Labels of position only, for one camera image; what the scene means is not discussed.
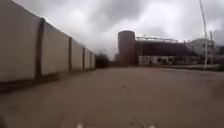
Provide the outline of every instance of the pavement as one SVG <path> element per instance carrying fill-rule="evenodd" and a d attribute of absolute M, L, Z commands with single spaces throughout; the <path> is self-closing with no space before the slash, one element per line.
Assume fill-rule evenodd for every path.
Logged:
<path fill-rule="evenodd" d="M 7 128 L 223 128 L 223 108 L 223 73 L 176 69 L 110 68 L 0 94 Z"/>

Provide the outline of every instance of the industrial building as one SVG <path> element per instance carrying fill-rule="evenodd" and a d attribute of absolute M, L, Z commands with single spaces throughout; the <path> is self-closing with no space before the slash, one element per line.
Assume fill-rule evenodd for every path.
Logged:
<path fill-rule="evenodd" d="M 214 42 L 197 39 L 179 42 L 173 39 L 136 37 L 132 31 L 118 33 L 119 54 L 117 61 L 121 65 L 172 65 L 200 64 L 205 58 L 205 46 L 208 44 L 208 59 L 217 52 Z"/>

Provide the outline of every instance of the round tower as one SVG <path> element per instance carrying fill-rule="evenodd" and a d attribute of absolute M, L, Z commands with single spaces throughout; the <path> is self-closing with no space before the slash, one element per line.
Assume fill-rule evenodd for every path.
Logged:
<path fill-rule="evenodd" d="M 119 62 L 122 65 L 136 64 L 135 33 L 121 31 L 118 33 Z"/>

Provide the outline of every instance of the white building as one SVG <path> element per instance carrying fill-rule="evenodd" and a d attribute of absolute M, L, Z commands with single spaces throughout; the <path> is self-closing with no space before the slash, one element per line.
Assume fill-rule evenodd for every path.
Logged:
<path fill-rule="evenodd" d="M 208 58 L 212 58 L 213 47 L 214 47 L 214 55 L 218 52 L 219 48 L 216 47 L 215 43 L 213 44 L 211 40 L 208 39 L 196 39 L 191 42 L 185 43 L 185 46 L 192 52 L 195 52 L 198 55 L 205 56 L 206 55 L 206 43 L 208 45 Z"/>

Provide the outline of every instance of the cloudy sky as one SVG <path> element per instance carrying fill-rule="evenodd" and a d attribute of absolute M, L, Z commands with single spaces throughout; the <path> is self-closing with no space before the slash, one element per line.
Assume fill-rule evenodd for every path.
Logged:
<path fill-rule="evenodd" d="M 117 33 L 192 40 L 203 37 L 198 0 L 14 0 L 86 47 L 117 52 Z M 202 0 L 208 30 L 224 45 L 224 0 Z"/>

